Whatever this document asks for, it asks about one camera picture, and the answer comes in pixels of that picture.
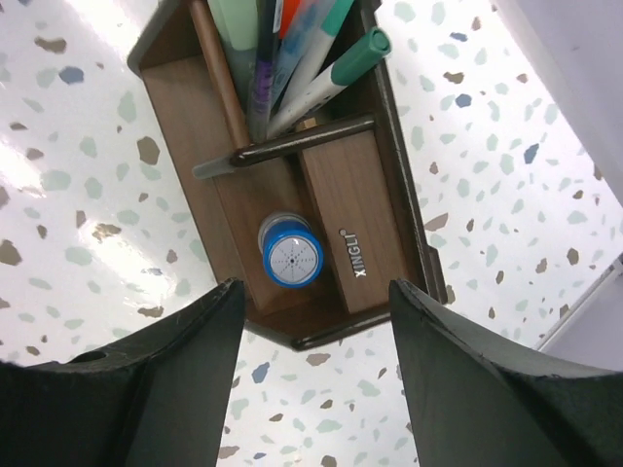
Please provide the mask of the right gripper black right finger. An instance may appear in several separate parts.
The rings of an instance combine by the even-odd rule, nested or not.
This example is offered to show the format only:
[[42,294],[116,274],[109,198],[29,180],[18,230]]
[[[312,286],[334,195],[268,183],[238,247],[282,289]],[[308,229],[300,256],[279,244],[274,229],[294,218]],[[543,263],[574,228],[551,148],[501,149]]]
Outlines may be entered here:
[[406,280],[388,292],[420,465],[621,465],[621,373],[508,340]]

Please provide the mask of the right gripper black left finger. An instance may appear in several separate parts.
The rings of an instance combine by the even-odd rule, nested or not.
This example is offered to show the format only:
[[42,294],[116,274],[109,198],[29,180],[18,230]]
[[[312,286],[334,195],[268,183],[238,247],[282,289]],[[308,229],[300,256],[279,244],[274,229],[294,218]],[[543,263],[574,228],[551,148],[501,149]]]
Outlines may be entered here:
[[244,326],[241,281],[69,362],[1,366],[5,466],[213,466]]

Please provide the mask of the grey blue cylinder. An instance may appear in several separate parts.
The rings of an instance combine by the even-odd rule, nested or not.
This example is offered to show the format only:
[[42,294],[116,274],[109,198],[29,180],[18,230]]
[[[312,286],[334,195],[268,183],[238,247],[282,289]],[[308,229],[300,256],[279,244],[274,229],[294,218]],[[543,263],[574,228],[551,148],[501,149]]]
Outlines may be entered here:
[[323,248],[308,221],[296,213],[267,216],[259,228],[258,247],[265,273],[280,287],[309,286],[323,268]]

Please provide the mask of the purple black pen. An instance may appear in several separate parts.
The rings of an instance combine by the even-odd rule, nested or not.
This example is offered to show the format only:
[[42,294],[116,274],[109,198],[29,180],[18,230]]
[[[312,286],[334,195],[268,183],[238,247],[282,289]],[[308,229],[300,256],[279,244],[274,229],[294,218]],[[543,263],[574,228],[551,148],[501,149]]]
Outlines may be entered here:
[[258,42],[246,115],[247,129],[254,143],[267,138],[282,10],[280,0],[259,2]]

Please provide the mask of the green capped white marker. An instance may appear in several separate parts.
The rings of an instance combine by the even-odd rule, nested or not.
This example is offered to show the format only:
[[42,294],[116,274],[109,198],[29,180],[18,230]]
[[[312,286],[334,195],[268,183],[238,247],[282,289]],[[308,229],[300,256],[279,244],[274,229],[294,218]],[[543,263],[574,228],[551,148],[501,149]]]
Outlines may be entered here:
[[271,119],[267,136],[277,137],[326,105],[335,96],[376,67],[391,52],[388,36],[371,28],[338,59],[314,78],[302,93],[285,103]]

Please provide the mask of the blue pen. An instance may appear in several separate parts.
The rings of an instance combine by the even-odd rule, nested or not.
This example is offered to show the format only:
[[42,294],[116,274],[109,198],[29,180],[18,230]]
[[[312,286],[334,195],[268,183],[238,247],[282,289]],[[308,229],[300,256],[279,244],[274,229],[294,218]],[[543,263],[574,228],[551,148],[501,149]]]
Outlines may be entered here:
[[323,20],[325,1],[302,1],[294,15],[279,49],[272,86],[271,108],[288,84],[296,66],[306,51],[308,41]]

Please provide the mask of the orange highlighter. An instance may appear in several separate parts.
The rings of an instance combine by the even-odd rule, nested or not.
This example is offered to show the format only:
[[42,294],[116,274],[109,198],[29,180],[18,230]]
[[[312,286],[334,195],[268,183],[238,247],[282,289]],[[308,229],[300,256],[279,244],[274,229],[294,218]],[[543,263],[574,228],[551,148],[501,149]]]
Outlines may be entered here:
[[284,0],[278,37],[284,39],[293,22],[308,8],[309,0]]

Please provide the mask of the teal capped white marker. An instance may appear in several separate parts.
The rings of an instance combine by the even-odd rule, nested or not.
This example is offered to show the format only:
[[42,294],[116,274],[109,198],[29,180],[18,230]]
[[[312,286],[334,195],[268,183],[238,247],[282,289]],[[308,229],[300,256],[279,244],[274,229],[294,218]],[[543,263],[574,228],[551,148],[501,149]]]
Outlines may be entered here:
[[353,4],[349,0],[325,2],[326,11],[323,20],[311,35],[306,51],[275,107],[272,108],[274,115],[285,103],[301,94],[302,90],[317,76]]

